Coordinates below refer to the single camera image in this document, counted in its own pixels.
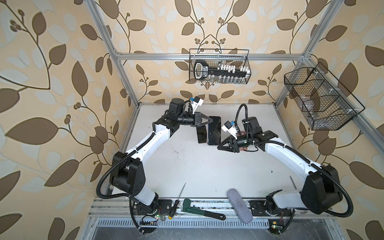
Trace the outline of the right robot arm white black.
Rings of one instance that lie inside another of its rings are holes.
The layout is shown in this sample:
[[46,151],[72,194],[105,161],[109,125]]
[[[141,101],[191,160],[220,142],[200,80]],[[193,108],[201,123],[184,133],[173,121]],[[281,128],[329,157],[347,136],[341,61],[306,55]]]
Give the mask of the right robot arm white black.
[[266,196],[262,210],[270,216],[278,216],[284,209],[308,210],[320,215],[347,218],[353,214],[352,198],[340,183],[338,171],[332,166],[322,166],[284,143],[272,131],[263,131],[255,117],[243,119],[245,133],[239,134],[235,122],[225,122],[222,130],[230,134],[218,150],[239,153],[241,148],[254,146],[272,155],[292,170],[303,182],[300,190],[274,191]]

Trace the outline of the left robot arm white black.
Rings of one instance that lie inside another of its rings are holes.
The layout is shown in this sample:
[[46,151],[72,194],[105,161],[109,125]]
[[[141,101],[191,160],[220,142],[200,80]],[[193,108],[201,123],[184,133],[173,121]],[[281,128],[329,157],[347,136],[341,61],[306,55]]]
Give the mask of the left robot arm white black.
[[[213,119],[200,113],[172,113],[165,111],[157,121],[152,123],[152,131],[128,152],[117,152],[113,164],[101,177],[96,194],[101,199],[126,197],[130,203],[130,215],[136,228],[142,234],[146,231],[134,218],[133,203],[139,204],[143,212],[153,215],[159,210],[158,194],[146,187],[145,162],[167,141],[180,126],[202,127],[213,122]],[[104,181],[109,178],[110,184],[122,193],[105,195],[101,191]]]

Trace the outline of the phone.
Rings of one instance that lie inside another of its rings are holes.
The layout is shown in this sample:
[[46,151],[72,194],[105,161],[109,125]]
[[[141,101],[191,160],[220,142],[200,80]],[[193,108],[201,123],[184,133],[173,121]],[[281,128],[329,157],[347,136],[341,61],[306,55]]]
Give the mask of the phone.
[[207,128],[206,126],[196,127],[197,130],[197,137],[198,137],[198,143],[206,143],[207,142]]
[[221,117],[210,116],[212,122],[208,124],[208,145],[218,146],[221,143]]

